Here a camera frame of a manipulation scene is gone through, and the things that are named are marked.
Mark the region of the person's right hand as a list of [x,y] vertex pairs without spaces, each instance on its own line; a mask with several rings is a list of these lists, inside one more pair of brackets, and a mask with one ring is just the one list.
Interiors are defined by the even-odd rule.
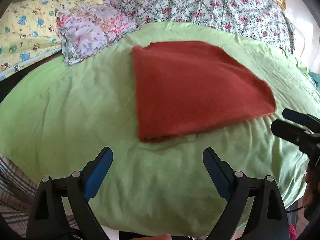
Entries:
[[306,189],[303,197],[303,207],[307,207],[313,203],[315,192],[319,192],[319,174],[316,170],[309,167],[306,170],[305,176]]

